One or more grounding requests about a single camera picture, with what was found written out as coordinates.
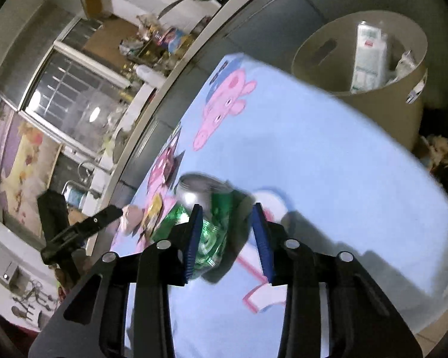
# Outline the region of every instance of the yellow object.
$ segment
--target yellow object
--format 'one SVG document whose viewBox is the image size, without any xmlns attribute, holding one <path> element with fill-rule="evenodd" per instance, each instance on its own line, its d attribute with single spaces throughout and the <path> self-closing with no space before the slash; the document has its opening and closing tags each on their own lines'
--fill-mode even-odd
<svg viewBox="0 0 448 358">
<path fill-rule="evenodd" d="M 134 100 L 134 95 L 132 95 L 131 93 L 127 92 L 126 90 L 120 90 L 119 91 L 119 96 L 121 98 L 123 98 L 126 102 L 128 102 L 129 104 Z"/>
<path fill-rule="evenodd" d="M 144 230 L 144 236 L 146 241 L 151 238 L 154 227 L 158 223 L 159 215 L 163 208 L 163 199 L 160 194 L 156 194 L 153 198 L 153 201 L 148 207 L 148 210 L 144 214 L 143 221 L 141 222 L 141 226 Z"/>
</svg>

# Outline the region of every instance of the beige trash bin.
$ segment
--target beige trash bin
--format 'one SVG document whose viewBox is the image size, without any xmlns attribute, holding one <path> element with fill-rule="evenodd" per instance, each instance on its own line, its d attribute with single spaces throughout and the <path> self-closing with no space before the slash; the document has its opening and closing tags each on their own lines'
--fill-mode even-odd
<svg viewBox="0 0 448 358">
<path fill-rule="evenodd" d="M 389 35 L 391 69 L 408 50 L 412 51 L 417 67 L 385 87 L 351 93 L 357 26 L 362 21 Z M 427 47 L 425 33 L 408 17 L 387 11 L 357 12 L 328 23 L 310 36 L 295 55 L 292 73 L 366 114 L 400 144 L 411 149 L 418 137 L 423 103 L 421 99 L 411 104 L 406 100 L 426 74 Z"/>
</svg>

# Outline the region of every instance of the black gripper frame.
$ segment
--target black gripper frame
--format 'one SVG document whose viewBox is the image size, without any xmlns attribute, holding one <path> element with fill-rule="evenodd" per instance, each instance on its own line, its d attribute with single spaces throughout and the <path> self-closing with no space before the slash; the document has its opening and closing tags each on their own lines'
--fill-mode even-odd
<svg viewBox="0 0 448 358">
<path fill-rule="evenodd" d="M 123 358 L 128 288 L 137 283 L 133 357 L 173 358 L 168 285 L 187 283 L 186 251 L 196 225 L 202 228 L 198 205 L 188 223 L 141 254 L 106 253 L 66 297 L 29 357 Z M 319 283 L 326 283 L 329 297 L 330 358 L 422 357 L 398 311 L 351 253 L 314 253 L 267 222 L 260 204 L 252 225 L 256 241 L 268 244 L 259 248 L 264 275 L 273 286 L 288 285 L 278 358 L 320 358 Z"/>
</svg>

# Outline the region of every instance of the screw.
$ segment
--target screw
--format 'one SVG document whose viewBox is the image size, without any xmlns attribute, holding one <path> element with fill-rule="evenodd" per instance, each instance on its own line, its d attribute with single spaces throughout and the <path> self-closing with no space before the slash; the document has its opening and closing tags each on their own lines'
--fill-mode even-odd
<svg viewBox="0 0 448 358">
<path fill-rule="evenodd" d="M 289 249 L 297 249 L 300 246 L 299 241 L 294 239 L 286 240 L 284 244 Z"/>
<path fill-rule="evenodd" d="M 110 263 L 116 259 L 116 253 L 109 251 L 108 253 L 103 254 L 103 257 L 101 259 L 104 263 Z"/>
<path fill-rule="evenodd" d="M 161 240 L 156 245 L 156 247 L 159 250 L 165 250 L 165 249 L 169 248 L 170 246 L 171 246 L 171 241 L 168 241 L 168 240 Z"/>
<path fill-rule="evenodd" d="M 345 263 L 349 263 L 354 260 L 354 256 L 352 255 L 352 253 L 349 253 L 347 251 L 343 251 L 342 253 L 340 253 L 339 257 Z"/>
</svg>

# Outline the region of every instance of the ceiling light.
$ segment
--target ceiling light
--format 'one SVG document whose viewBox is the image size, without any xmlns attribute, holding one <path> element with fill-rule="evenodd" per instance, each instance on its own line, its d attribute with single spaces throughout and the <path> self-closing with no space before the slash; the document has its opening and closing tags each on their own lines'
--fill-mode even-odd
<svg viewBox="0 0 448 358">
<path fill-rule="evenodd" d="M 31 96 L 30 103 L 28 105 L 32 111 L 36 111 L 36 109 L 38 109 L 41 99 L 42 94 L 38 90 L 36 90 Z"/>
<path fill-rule="evenodd" d="M 91 116 L 90 116 L 90 122 L 91 122 L 91 123 L 92 123 L 93 121 L 95 121 L 95 120 L 98 118 L 99 113 L 100 113 L 100 108 L 98 108 L 98 107 L 96 107 L 96 108 L 92 111 Z"/>
</svg>

